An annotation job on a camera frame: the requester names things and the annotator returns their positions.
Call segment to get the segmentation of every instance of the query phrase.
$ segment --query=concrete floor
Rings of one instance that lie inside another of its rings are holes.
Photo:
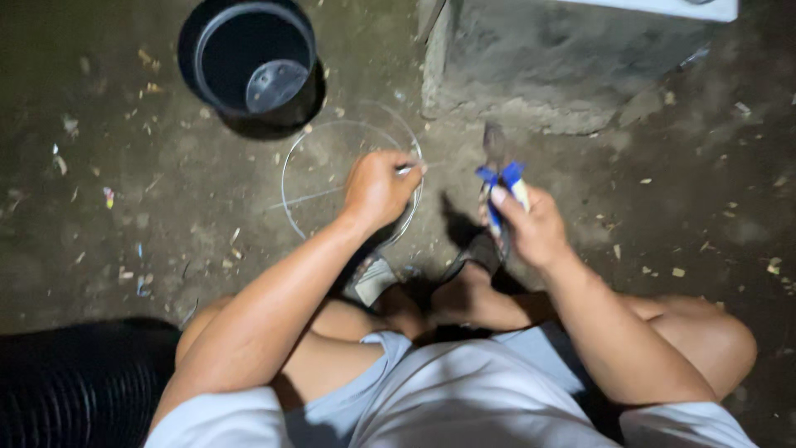
[[[437,278],[458,252],[443,216],[475,212],[482,124],[427,126],[419,116],[423,49],[411,2],[301,3],[330,70],[328,103],[313,125],[378,100],[407,120],[432,163],[418,213],[387,257],[408,277]],[[796,297],[786,280],[796,279],[796,8],[788,3],[744,5],[705,60],[639,100],[641,121],[591,138],[509,130],[508,153],[554,194],[572,243],[614,288],[704,296],[751,327],[759,361],[725,405],[760,446],[796,445]],[[241,138],[203,112],[180,78],[174,43],[195,4],[3,4],[0,332],[137,315],[180,324],[197,300],[235,292],[301,242],[284,212],[269,208],[280,201],[276,154],[284,161],[293,138]],[[142,66],[139,49],[160,61],[159,73]],[[165,92],[139,98],[147,83]],[[666,92],[676,104],[656,104]],[[64,114],[79,120],[79,135],[64,131]],[[65,176],[53,167],[54,143]],[[103,187],[116,193],[112,210]],[[313,205],[318,219],[335,200]],[[236,228],[240,261],[230,254]],[[780,275],[767,272],[773,257]],[[120,266],[153,274],[151,295],[137,296],[135,279],[120,283]],[[538,286],[532,273],[511,270]]]

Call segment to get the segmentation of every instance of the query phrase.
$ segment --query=black corrugated hose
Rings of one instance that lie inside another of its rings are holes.
[[[148,319],[0,336],[0,447],[141,446],[179,336]]]

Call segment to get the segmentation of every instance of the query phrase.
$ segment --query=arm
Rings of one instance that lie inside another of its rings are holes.
[[[528,213],[505,189],[493,189],[492,201],[513,228],[519,256],[539,269],[583,365],[608,398],[632,405],[715,401],[696,368],[572,251],[552,196],[535,188],[528,195]]]
[[[373,233],[397,219],[425,166],[398,151],[367,154],[351,169],[345,205],[331,224],[241,291],[202,331],[163,392],[151,427],[201,394],[268,384],[345,263]]]

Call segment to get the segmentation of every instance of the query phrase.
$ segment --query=man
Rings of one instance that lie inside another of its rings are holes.
[[[432,302],[440,320],[502,332],[491,339],[414,348],[432,327],[398,287],[374,304],[381,318],[324,301],[424,172],[397,151],[362,157],[334,222],[203,311],[182,337],[146,446],[618,446],[573,399],[597,387],[626,407],[626,446],[754,446],[717,404],[754,363],[750,332],[696,298],[611,291],[567,244],[541,190],[529,189],[529,212],[499,187],[491,200],[566,335],[539,325],[538,301],[491,288],[498,258],[486,238]],[[565,346],[581,364],[565,362]]]

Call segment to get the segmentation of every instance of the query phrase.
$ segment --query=dirt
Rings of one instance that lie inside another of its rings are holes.
[[[615,289],[702,296],[751,328],[758,363],[724,404],[760,446],[793,446],[796,297],[785,278],[796,278],[796,10],[787,0],[748,3],[707,58],[656,86],[660,110],[623,128],[615,118],[592,136],[508,129],[507,152],[556,197],[572,244]],[[301,243],[284,210],[270,208],[281,201],[276,154],[283,161],[295,136],[237,135],[180,78],[174,41],[195,4],[2,6],[0,332],[117,316],[180,324],[197,301],[234,293]],[[451,223],[475,213],[483,124],[419,115],[423,48],[410,2],[302,5],[329,70],[313,126],[371,99],[418,136],[431,168],[412,224],[386,256],[405,277],[435,279],[458,252]],[[157,73],[140,49],[160,62]],[[147,93],[148,83],[163,92]],[[64,114],[78,120],[77,135]],[[53,166],[54,143],[66,175]],[[302,181],[330,188],[330,174]],[[110,210],[104,187],[115,192]],[[331,197],[312,203],[321,214],[335,207]],[[779,275],[767,272],[773,257]],[[120,280],[121,267],[135,276]],[[147,274],[151,294],[140,297]]]

